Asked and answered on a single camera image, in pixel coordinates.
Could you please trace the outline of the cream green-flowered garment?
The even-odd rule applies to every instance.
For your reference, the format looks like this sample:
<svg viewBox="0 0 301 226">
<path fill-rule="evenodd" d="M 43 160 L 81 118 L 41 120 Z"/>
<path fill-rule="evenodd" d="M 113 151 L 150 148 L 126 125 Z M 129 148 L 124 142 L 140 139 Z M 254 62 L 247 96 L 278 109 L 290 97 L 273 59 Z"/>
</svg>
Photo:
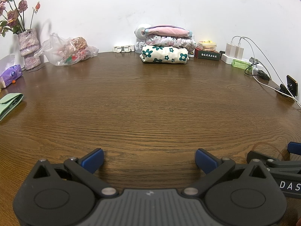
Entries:
<svg viewBox="0 0 301 226">
<path fill-rule="evenodd" d="M 140 59 L 143 63 L 186 64 L 189 56 L 185 48 L 144 45 Z"/>
</svg>

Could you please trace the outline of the green translucent case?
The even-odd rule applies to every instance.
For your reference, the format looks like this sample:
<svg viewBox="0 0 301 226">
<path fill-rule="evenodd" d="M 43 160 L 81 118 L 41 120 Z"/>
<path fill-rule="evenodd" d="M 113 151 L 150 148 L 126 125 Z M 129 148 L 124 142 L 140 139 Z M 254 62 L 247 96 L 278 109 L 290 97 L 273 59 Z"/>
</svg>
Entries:
<svg viewBox="0 0 301 226">
<path fill-rule="evenodd" d="M 235 68 L 246 70 L 251 66 L 251 64 L 249 62 L 246 62 L 246 61 L 233 59 L 232 66 L 235 67 Z"/>
</svg>

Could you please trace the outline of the green fabric pouch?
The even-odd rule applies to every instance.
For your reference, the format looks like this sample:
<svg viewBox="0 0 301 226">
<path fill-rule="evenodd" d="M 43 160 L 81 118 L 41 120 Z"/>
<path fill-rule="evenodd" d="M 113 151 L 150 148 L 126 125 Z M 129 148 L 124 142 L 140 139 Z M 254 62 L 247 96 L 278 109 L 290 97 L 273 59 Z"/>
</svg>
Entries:
<svg viewBox="0 0 301 226">
<path fill-rule="evenodd" d="M 22 93 L 8 93 L 1 98 L 0 121 L 2 121 L 23 99 Z"/>
</svg>

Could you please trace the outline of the white charger adapter right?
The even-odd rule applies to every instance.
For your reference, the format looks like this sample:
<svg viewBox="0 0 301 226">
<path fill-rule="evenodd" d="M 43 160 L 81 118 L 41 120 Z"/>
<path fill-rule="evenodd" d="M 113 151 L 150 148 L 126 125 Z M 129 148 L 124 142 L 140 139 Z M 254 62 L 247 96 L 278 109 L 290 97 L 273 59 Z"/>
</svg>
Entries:
<svg viewBox="0 0 301 226">
<path fill-rule="evenodd" d="M 235 49 L 235 58 L 236 59 L 242 59 L 243 52 L 244 52 L 244 48 L 242 48 L 241 46 L 236 46 L 236 49 Z"/>
</svg>

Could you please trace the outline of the white charger adapter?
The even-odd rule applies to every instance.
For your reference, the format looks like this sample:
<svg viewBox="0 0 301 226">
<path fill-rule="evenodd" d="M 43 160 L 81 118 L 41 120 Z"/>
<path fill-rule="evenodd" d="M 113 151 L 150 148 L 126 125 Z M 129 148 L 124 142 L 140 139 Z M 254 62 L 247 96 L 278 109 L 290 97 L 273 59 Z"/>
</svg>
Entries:
<svg viewBox="0 0 301 226">
<path fill-rule="evenodd" d="M 236 49 L 235 49 L 235 58 L 236 59 L 242 59 L 243 52 L 244 52 L 244 48 L 242 48 L 241 46 L 236 46 Z"/>
<path fill-rule="evenodd" d="M 231 43 L 227 43 L 225 54 L 228 57 L 234 58 L 235 57 L 235 52 L 236 52 L 236 45 L 231 44 Z"/>
</svg>

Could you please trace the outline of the dark gift box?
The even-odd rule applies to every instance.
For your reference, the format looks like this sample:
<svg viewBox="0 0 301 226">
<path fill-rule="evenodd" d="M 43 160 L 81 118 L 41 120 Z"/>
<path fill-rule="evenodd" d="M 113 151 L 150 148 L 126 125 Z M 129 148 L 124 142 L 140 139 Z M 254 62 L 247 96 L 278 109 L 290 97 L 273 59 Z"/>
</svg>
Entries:
<svg viewBox="0 0 301 226">
<path fill-rule="evenodd" d="M 198 59 L 219 61 L 221 54 L 217 51 L 207 51 L 196 48 L 194 51 L 194 56 Z"/>
</svg>

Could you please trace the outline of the white charger adapter left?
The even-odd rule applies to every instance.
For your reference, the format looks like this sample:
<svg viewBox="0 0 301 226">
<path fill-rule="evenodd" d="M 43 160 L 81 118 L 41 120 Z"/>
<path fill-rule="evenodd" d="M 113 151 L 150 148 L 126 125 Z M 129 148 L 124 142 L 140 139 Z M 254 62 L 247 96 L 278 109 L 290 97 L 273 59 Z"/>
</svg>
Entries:
<svg viewBox="0 0 301 226">
<path fill-rule="evenodd" d="M 228 57 L 234 58 L 235 57 L 235 52 L 236 52 L 236 45 L 231 44 L 231 43 L 227 43 L 225 54 Z"/>
</svg>

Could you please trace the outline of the clear plastic snack bag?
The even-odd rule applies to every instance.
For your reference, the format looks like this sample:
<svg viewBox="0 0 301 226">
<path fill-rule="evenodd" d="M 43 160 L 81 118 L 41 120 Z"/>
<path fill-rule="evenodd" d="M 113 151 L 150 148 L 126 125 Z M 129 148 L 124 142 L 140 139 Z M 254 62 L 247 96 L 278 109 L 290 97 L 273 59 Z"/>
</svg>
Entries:
<svg viewBox="0 0 301 226">
<path fill-rule="evenodd" d="M 87 45 L 82 37 L 65 39 L 57 33 L 51 33 L 49 39 L 42 43 L 34 57 L 45 56 L 54 66 L 69 66 L 98 55 L 98 49 Z"/>
</svg>

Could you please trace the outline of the yellow snack box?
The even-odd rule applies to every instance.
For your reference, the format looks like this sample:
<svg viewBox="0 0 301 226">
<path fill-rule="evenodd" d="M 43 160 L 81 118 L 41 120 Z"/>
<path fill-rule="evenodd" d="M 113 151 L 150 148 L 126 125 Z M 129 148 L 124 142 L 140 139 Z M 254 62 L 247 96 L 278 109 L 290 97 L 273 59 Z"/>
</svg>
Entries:
<svg viewBox="0 0 301 226">
<path fill-rule="evenodd" d="M 206 51 L 215 51 L 216 50 L 216 42 L 213 42 L 213 41 L 199 41 L 198 42 L 198 47 L 201 49 L 201 50 L 206 50 Z"/>
</svg>

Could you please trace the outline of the white hair clip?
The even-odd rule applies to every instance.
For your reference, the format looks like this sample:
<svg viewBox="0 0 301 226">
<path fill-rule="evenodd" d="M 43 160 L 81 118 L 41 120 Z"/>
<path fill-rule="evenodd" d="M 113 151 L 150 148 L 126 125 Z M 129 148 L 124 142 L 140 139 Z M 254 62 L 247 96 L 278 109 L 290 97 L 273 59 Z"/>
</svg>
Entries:
<svg viewBox="0 0 301 226">
<path fill-rule="evenodd" d="M 126 46 L 114 46 L 113 52 L 114 53 L 130 53 L 135 51 L 134 45 L 126 45 Z"/>
</svg>

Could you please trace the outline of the purple floral folded garment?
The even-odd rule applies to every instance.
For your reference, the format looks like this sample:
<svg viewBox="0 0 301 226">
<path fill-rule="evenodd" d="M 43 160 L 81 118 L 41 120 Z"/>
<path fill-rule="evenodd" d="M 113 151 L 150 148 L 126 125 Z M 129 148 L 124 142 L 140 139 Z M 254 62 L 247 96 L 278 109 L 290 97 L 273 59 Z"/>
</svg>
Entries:
<svg viewBox="0 0 301 226">
<path fill-rule="evenodd" d="M 157 45 L 166 47 L 182 47 L 187 49 L 190 53 L 198 46 L 194 39 L 181 38 L 172 36 L 148 35 L 146 36 L 145 43 L 147 45 Z"/>
</svg>

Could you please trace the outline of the purple knit vase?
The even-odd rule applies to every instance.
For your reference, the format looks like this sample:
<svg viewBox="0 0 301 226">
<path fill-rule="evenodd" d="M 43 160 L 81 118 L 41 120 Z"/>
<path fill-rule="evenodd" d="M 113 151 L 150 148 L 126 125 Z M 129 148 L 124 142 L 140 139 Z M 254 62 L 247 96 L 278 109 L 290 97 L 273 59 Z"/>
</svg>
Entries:
<svg viewBox="0 0 301 226">
<path fill-rule="evenodd" d="M 18 35 L 20 55 L 24 58 L 25 70 L 31 70 L 41 64 L 39 56 L 34 56 L 40 49 L 36 29 L 26 30 Z"/>
</svg>

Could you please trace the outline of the pink folded garment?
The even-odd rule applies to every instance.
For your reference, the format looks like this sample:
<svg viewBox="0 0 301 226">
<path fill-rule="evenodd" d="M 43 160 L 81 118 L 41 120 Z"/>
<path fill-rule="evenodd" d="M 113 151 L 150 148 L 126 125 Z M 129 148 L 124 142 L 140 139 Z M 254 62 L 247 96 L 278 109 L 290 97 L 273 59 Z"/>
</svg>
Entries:
<svg viewBox="0 0 301 226">
<path fill-rule="evenodd" d="M 143 30 L 143 33 L 145 36 L 160 35 L 160 36 L 173 36 L 173 37 L 183 37 L 183 38 L 192 37 L 192 31 L 183 29 L 181 27 L 175 27 L 175 26 L 148 27 Z"/>
</svg>

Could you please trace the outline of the white knit plush toy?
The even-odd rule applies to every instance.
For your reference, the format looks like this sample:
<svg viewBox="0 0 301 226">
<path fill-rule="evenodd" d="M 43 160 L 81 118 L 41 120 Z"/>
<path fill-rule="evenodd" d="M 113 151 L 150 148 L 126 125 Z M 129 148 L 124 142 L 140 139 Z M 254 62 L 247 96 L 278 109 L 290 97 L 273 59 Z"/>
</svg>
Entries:
<svg viewBox="0 0 301 226">
<path fill-rule="evenodd" d="M 135 29 L 134 31 L 135 36 L 136 36 L 136 42 L 135 42 L 135 53 L 141 54 L 142 53 L 142 47 L 145 43 L 146 35 L 145 35 L 145 28 L 140 27 Z"/>
</svg>

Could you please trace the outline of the dried flower bouquet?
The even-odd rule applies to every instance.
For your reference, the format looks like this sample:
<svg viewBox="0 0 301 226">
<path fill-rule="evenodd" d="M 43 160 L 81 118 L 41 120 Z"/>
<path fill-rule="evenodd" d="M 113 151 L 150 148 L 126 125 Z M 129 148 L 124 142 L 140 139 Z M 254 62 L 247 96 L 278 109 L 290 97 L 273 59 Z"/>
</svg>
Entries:
<svg viewBox="0 0 301 226">
<path fill-rule="evenodd" d="M 29 9 L 27 1 L 21 0 L 17 4 L 15 0 L 1 0 L 1 36 L 5 37 L 8 32 L 18 35 L 32 29 L 34 15 L 40 7 L 40 2 L 32 7 L 30 26 L 26 28 L 24 12 Z"/>
</svg>

